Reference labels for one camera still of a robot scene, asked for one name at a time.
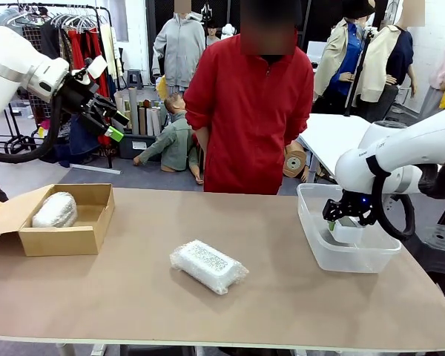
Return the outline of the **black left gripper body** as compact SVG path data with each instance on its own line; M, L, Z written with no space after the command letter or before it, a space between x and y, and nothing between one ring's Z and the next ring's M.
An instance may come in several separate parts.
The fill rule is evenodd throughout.
M53 111L90 113L98 89L99 86L92 79L83 84L73 76L66 76L53 96Z

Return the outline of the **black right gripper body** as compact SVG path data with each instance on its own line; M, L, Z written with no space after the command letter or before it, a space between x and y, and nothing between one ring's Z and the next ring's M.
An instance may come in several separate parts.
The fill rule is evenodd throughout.
M340 203L341 210L346 216L362 216L372 210L370 194L344 190Z

